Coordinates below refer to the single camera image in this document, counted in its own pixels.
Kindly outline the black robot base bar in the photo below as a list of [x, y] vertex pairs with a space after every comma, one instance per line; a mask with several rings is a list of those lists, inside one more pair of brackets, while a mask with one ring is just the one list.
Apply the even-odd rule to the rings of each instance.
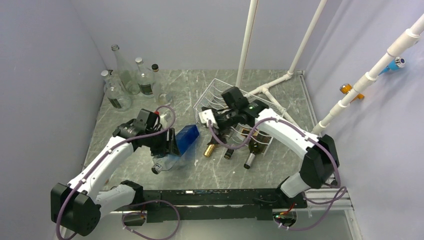
[[256, 219], [272, 220], [277, 210], [306, 209], [302, 194], [287, 198], [273, 188], [144, 190], [131, 203], [147, 212], [148, 223], [176, 220]]

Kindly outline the tall clear glass bottle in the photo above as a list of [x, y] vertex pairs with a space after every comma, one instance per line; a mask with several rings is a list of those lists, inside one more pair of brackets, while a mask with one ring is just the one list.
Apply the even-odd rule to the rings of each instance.
[[140, 93], [140, 87], [135, 79], [135, 71], [130, 63], [122, 55], [122, 51], [117, 44], [111, 46], [111, 50], [116, 60], [116, 73], [119, 76], [123, 87], [130, 95], [137, 95]]

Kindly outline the clear bottle with orange label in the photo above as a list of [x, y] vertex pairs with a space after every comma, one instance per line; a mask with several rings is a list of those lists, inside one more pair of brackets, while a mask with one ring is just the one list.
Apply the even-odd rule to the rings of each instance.
[[163, 72], [160, 71], [158, 64], [153, 64], [151, 69], [153, 72], [152, 91], [155, 101], [160, 106], [170, 106], [173, 102], [173, 94], [168, 85], [168, 80], [163, 75]]

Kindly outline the blue plastic bottle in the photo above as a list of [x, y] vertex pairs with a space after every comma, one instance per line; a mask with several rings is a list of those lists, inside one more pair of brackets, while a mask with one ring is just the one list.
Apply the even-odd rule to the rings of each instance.
[[198, 127], [195, 124], [183, 127], [175, 137], [179, 153], [169, 153], [161, 158], [153, 158], [153, 166], [151, 168], [152, 172], [158, 175], [161, 172], [172, 169], [177, 162], [184, 158], [184, 154], [195, 143], [199, 135]]

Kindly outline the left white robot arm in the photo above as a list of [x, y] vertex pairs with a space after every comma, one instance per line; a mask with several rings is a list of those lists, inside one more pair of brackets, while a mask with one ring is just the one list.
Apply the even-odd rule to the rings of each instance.
[[75, 235], [87, 236], [105, 215], [127, 206], [139, 209], [144, 203], [144, 188], [130, 180], [102, 192], [106, 181], [137, 149], [150, 149], [153, 157], [179, 155], [176, 142], [175, 111], [165, 123], [157, 111], [141, 109], [136, 118], [119, 125], [97, 157], [66, 184], [57, 183], [50, 192], [51, 220], [55, 234], [64, 239], [61, 228]]

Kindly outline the clear bottle with silver cap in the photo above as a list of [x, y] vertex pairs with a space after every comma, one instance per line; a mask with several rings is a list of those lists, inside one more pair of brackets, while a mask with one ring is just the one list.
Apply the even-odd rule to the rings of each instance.
[[137, 57], [135, 59], [135, 63], [138, 68], [136, 78], [137, 84], [140, 88], [140, 92], [147, 98], [156, 99], [157, 97], [154, 91], [155, 80], [153, 71], [147, 67], [141, 57]]

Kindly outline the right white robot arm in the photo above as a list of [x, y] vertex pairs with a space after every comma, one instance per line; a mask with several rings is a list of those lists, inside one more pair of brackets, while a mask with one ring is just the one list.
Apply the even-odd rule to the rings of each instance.
[[276, 188], [275, 200], [282, 207], [289, 207], [295, 197], [309, 189], [320, 189], [330, 176], [340, 180], [340, 162], [335, 141], [329, 135], [318, 136], [295, 126], [278, 115], [264, 101], [248, 100], [241, 90], [232, 86], [221, 94], [226, 108], [203, 107], [198, 114], [200, 122], [209, 128], [213, 138], [221, 145], [216, 133], [235, 125], [248, 125], [253, 133], [262, 131], [289, 147], [300, 159], [300, 170], [284, 179]]

